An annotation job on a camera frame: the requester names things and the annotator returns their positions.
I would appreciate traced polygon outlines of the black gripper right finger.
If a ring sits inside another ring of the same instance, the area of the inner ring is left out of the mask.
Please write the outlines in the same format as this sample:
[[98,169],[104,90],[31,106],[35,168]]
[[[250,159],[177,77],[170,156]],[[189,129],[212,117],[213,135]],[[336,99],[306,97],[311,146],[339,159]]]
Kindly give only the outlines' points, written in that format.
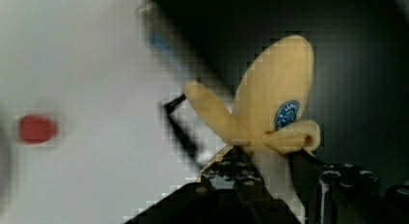
[[380,179],[351,163],[327,163],[306,151],[288,156],[306,224],[409,224],[408,186],[381,194]]

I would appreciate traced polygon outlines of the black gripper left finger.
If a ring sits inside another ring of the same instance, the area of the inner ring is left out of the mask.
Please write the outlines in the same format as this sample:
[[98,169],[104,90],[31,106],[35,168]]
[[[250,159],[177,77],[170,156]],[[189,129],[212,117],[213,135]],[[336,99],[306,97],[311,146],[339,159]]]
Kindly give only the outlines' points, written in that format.
[[234,147],[191,182],[123,224],[301,224],[273,198],[256,165]]

